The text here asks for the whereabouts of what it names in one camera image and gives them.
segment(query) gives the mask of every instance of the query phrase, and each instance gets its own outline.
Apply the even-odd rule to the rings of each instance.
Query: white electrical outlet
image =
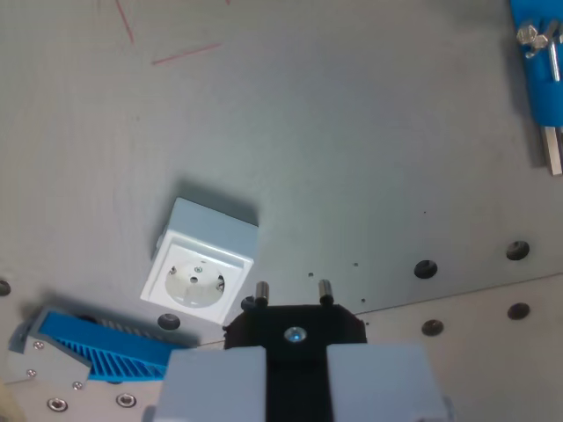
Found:
[[[257,242],[256,226],[177,198],[141,299],[222,324]]]

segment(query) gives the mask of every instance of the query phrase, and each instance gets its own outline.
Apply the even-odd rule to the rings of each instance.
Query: silver screw head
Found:
[[[528,46],[536,40],[537,29],[530,23],[521,24],[516,33],[516,39],[521,46]]]
[[[121,407],[133,407],[137,404],[137,399],[135,396],[129,393],[121,393],[116,398],[115,401]]]
[[[61,398],[49,398],[47,400],[47,407],[52,411],[66,411],[69,405]]]
[[[534,47],[537,50],[542,50],[544,48],[547,47],[547,44],[549,44],[549,39],[541,34],[538,35],[532,42],[531,42],[531,46]]]
[[[283,337],[290,343],[301,343],[307,338],[307,331],[301,327],[290,327],[283,333]]]

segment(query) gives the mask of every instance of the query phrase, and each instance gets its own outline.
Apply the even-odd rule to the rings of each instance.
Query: red scratch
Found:
[[[117,5],[117,10],[120,11],[121,20],[123,21],[123,25],[127,30],[127,34],[129,36],[129,39],[131,40],[131,44],[135,44],[135,40],[133,39],[133,31],[131,31],[131,26],[129,26],[127,18],[125,17],[125,13],[123,12],[123,8],[121,7],[120,0],[115,0],[115,4]]]
[[[197,50],[186,51],[185,53],[180,53],[179,55],[171,55],[165,59],[155,60],[152,64],[161,64],[164,62],[169,62],[170,60],[179,59],[180,57],[186,57],[187,55],[194,55],[195,53],[201,53],[202,51],[210,50],[211,48],[217,48],[221,46],[221,43],[210,44],[206,47],[198,48]]]

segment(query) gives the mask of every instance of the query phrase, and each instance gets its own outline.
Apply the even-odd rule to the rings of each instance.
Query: blue heat sink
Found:
[[[54,311],[48,313],[40,333],[89,360],[88,378],[97,381],[162,380],[172,350],[185,349]]]

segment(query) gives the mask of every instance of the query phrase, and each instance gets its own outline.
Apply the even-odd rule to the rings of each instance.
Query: mounting hole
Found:
[[[530,253],[530,245],[528,242],[524,242],[523,240],[518,240],[516,242],[511,243],[507,248],[507,258],[511,261],[519,261],[520,259],[524,259]]]
[[[530,305],[528,303],[515,303],[510,308],[508,308],[507,315],[510,319],[514,321],[519,321],[524,319],[530,314]]]
[[[66,411],[69,408],[67,402],[61,398],[49,398],[47,400],[47,407],[52,411]]]
[[[8,281],[0,280],[0,296],[7,296],[10,292],[10,283],[8,283]]]
[[[435,337],[442,333],[443,322],[437,319],[429,319],[422,325],[422,334],[429,337]]]
[[[162,314],[158,317],[157,322],[163,330],[172,331],[179,328],[179,318],[174,314]]]
[[[135,396],[129,393],[121,393],[116,398],[115,401],[121,407],[133,407],[137,404],[137,399]]]
[[[424,259],[414,266],[414,275],[419,279],[430,279],[438,272],[438,265],[430,259]]]

